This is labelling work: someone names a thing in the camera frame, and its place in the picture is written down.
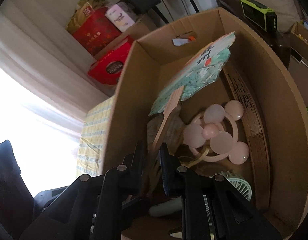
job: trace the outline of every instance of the green and black bluetooth speaker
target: green and black bluetooth speaker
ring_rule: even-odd
[[[273,9],[255,0],[241,0],[241,6],[245,17],[255,22],[266,32],[277,31],[277,15]]]

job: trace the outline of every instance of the curtain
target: curtain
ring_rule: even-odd
[[[109,93],[87,76],[94,60],[65,30],[69,3],[0,7],[0,143],[10,140],[33,196],[74,181],[83,119],[108,98],[100,88]]]

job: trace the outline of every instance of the white box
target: white box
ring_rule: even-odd
[[[121,31],[126,31],[135,24],[137,15],[126,5],[120,2],[111,6],[105,16]]]

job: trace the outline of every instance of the black oval label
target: black oval label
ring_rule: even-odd
[[[123,68],[123,62],[121,61],[114,61],[107,65],[106,72],[108,74],[116,74],[120,72]]]

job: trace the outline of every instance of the plaid cloth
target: plaid cloth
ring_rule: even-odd
[[[84,121],[81,140],[78,148],[76,177],[89,174],[92,177],[102,172],[106,129],[114,97],[100,103],[90,110]]]

